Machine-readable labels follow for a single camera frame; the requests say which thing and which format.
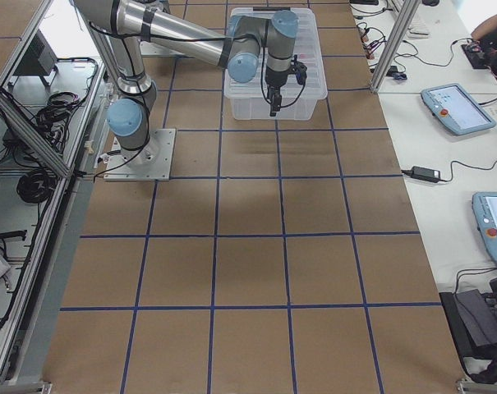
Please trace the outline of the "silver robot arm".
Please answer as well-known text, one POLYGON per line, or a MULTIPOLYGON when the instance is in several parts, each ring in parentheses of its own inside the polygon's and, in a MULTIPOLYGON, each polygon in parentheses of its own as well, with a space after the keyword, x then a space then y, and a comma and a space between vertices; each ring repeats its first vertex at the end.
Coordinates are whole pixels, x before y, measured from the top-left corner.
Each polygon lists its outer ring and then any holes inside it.
POLYGON ((153 1, 76 1, 85 23, 109 49, 122 97, 107 112, 124 164, 141 169, 153 162, 160 147, 153 141, 150 111, 156 99, 154 82, 144 68, 140 43, 155 43, 227 70, 238 83, 260 73, 263 97, 275 116, 284 106, 281 89, 289 76, 306 83, 306 66, 294 54, 297 15, 277 10, 270 18, 233 16, 220 34, 178 18, 153 1))

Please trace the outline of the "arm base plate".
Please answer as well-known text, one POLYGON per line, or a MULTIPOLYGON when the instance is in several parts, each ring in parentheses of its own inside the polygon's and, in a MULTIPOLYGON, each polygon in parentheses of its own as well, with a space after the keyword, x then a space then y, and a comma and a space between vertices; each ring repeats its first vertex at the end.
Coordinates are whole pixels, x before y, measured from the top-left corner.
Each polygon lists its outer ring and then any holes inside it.
POLYGON ((150 142, 131 159, 135 153, 121 150, 116 137, 112 148, 120 153, 108 158, 105 181, 168 181, 171 175, 176 130, 155 129, 150 132, 150 142))
POLYGON ((140 42, 140 52, 143 57, 180 57, 182 53, 159 44, 140 42))

